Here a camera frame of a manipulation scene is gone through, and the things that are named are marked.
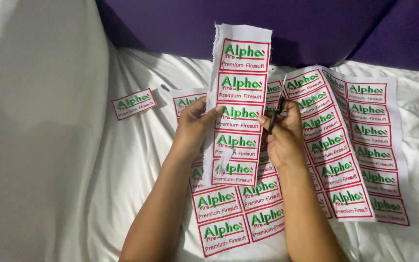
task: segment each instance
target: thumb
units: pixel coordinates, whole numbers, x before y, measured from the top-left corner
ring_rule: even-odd
[[[206,127],[211,126],[211,124],[221,116],[223,112],[223,107],[218,105],[217,107],[211,109],[208,113],[201,117],[201,122],[205,124]]]
[[[258,123],[260,123],[263,128],[265,128],[266,130],[269,130],[269,124],[270,124],[271,120],[269,118],[267,118],[266,116],[259,116],[258,117]],[[272,127],[271,130],[272,135],[274,136],[275,140],[280,140],[282,139],[282,137],[285,137],[288,132],[286,132],[285,130],[283,130],[279,125],[274,124],[274,126]]]

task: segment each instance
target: forearm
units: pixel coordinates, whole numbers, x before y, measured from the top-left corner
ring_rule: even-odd
[[[336,262],[343,259],[325,214],[319,205],[308,168],[298,164],[280,171],[287,249],[296,262]]]
[[[169,153],[132,223],[119,261],[164,261],[177,247],[191,158]]]

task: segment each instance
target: fingernail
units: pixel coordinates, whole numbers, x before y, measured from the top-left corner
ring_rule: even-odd
[[[264,124],[266,121],[266,117],[265,116],[258,116],[258,123],[260,124]]]
[[[218,114],[221,114],[221,113],[223,112],[223,107],[222,107],[222,106],[220,106],[220,105],[218,105],[218,106],[215,108],[215,110],[216,110],[216,112],[218,112]]]

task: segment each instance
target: scissors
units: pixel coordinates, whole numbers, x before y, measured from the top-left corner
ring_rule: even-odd
[[[274,110],[271,115],[271,121],[269,122],[268,128],[268,135],[272,135],[272,128],[274,127],[274,123],[276,122],[277,115],[282,113],[282,104],[284,104],[284,100],[285,98],[282,95],[280,95],[279,101],[277,102],[276,110]]]

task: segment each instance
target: human hand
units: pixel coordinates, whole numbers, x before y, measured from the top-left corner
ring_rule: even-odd
[[[271,164],[280,170],[288,172],[297,166],[306,166],[303,127],[300,120],[300,109],[294,101],[285,101],[283,108],[287,116],[278,116],[272,129],[272,135],[264,133],[264,142],[268,148]],[[270,119],[259,116],[258,122],[268,130]]]
[[[198,156],[207,130],[214,126],[214,122],[223,112],[223,107],[217,106],[202,116],[205,109],[206,96],[195,100],[182,110],[171,147],[172,155],[181,156],[189,161]]]

